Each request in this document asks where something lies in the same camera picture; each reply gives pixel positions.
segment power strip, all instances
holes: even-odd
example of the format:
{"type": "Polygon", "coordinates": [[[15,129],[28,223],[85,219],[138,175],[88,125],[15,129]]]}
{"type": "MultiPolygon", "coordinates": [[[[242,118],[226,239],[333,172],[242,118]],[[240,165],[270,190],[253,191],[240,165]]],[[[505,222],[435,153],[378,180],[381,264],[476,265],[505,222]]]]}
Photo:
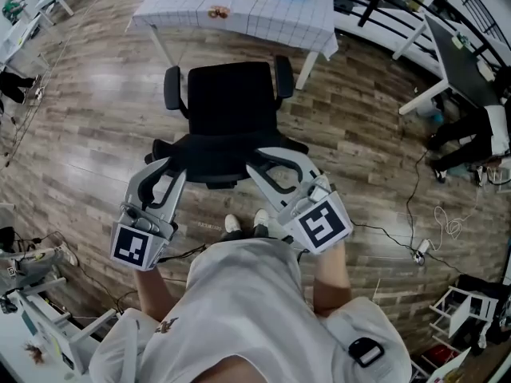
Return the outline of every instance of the power strip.
{"type": "Polygon", "coordinates": [[[423,239],[421,242],[421,245],[418,246],[418,249],[415,251],[414,254],[414,261],[422,266],[425,262],[425,255],[426,252],[430,249],[431,242],[428,239],[423,239]]]}

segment wooden floor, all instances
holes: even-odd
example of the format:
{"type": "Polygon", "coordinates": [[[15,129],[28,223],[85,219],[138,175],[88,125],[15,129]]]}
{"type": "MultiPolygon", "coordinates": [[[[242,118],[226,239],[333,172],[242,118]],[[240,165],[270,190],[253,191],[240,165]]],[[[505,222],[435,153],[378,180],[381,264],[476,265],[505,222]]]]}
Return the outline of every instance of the wooden floor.
{"type": "MultiPolygon", "coordinates": [[[[56,64],[44,98],[14,159],[0,173],[0,195],[17,207],[17,231],[24,237],[59,230],[77,252],[81,267],[108,287],[117,299],[133,288],[130,271],[109,261],[112,221],[118,217],[129,177],[144,166],[155,138],[174,141],[188,131],[179,113],[164,109],[166,67],[148,36],[125,33],[140,0],[68,0],[73,18],[60,8],[57,28],[70,37],[57,45],[41,33],[31,42],[56,64]]],[[[306,53],[228,32],[173,30],[164,35],[171,55],[187,73],[200,65],[233,61],[271,61],[282,53],[297,73],[306,53]]],[[[33,70],[35,65],[23,65],[33,70]]],[[[305,90],[286,100],[279,129],[310,146],[310,156],[329,175],[356,223],[385,227],[400,243],[410,241],[406,200],[414,190],[414,165],[425,149],[431,127],[398,107],[423,90],[431,78],[419,68],[392,61],[390,55],[362,41],[339,38],[330,61],[320,59],[305,90]]],[[[23,120],[27,108],[6,103],[23,120]]],[[[13,129],[2,121],[2,144],[10,150],[13,129]]],[[[466,177],[441,185],[422,161],[421,179],[410,203],[417,246],[422,239],[438,243],[434,207],[450,219],[465,217],[476,202],[476,188],[466,177]]],[[[179,206],[179,254],[219,236],[224,216],[237,214],[248,226],[260,207],[269,207],[249,180],[234,191],[208,191],[189,184],[179,206]]],[[[444,234],[435,252],[460,270],[496,280],[505,262],[509,237],[509,201],[480,191],[477,209],[464,223],[458,240],[444,234]]],[[[51,237],[47,242],[56,243],[51,237]]],[[[380,230],[358,227],[347,242],[354,293],[373,298],[396,325],[410,351],[430,336],[428,309],[457,272],[432,259],[416,266],[409,252],[380,230]]],[[[183,294],[189,263],[162,265],[174,294],[183,294]]],[[[311,296],[314,259],[305,256],[303,283],[311,296]]],[[[69,280],[52,298],[75,316],[94,316],[114,302],[103,287],[80,269],[62,267],[69,280]]],[[[123,307],[137,305],[135,294],[123,307]]]]}

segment white sneaker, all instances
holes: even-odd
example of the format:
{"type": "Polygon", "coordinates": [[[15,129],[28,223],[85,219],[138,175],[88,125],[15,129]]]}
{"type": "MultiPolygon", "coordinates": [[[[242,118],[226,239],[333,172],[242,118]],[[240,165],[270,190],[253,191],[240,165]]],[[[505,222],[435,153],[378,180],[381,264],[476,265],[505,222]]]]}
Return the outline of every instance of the white sneaker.
{"type": "Polygon", "coordinates": [[[254,217],[254,227],[257,227],[259,225],[268,227],[268,224],[270,222],[270,215],[266,210],[263,208],[259,209],[254,217]]]}
{"type": "Polygon", "coordinates": [[[57,247],[58,250],[62,251],[64,253],[64,259],[71,264],[73,267],[76,267],[78,265],[78,258],[76,254],[74,254],[69,247],[65,245],[65,243],[62,243],[60,246],[57,247]]]}
{"type": "Polygon", "coordinates": [[[34,78],[34,83],[32,84],[31,88],[33,88],[35,85],[37,85],[40,80],[41,80],[41,74],[36,75],[34,78]]]}
{"type": "Polygon", "coordinates": [[[233,231],[241,230],[240,221],[233,214],[227,214],[225,216],[225,231],[232,233],[233,231]]]}

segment black chair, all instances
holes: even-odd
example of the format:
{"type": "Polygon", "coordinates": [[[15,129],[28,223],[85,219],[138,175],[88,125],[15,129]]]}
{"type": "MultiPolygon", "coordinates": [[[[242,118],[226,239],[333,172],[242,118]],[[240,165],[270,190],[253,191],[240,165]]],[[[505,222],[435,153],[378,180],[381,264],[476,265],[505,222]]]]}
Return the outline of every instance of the black chair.
{"type": "Polygon", "coordinates": [[[276,113],[284,98],[293,95],[291,64],[275,57],[273,93],[270,65],[241,62],[192,69],[188,74],[188,108],[180,97],[180,69],[167,70],[165,107],[179,109],[188,119],[190,133],[175,144],[155,140],[147,164],[172,157],[170,176],[187,169],[187,181],[208,188],[234,188],[248,178],[246,163],[267,171],[275,166],[254,152],[281,147],[308,153],[304,144],[286,138],[277,129],[276,113]]]}

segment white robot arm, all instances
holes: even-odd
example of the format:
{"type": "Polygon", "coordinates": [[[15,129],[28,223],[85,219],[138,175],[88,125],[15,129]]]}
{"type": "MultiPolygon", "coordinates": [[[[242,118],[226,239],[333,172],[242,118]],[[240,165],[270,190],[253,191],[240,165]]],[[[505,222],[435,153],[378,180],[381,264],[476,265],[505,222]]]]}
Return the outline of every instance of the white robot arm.
{"type": "MultiPolygon", "coordinates": [[[[347,237],[353,227],[328,178],[304,154],[285,148],[258,149],[258,157],[294,170],[298,186],[282,188],[266,172],[247,163],[247,172],[278,212],[277,221],[313,254],[347,237]]],[[[113,225],[110,258],[137,270],[155,267],[177,230],[174,216],[186,183],[186,171],[175,175],[160,203],[153,187],[170,159],[157,160],[129,181],[121,217],[113,225]]]]}

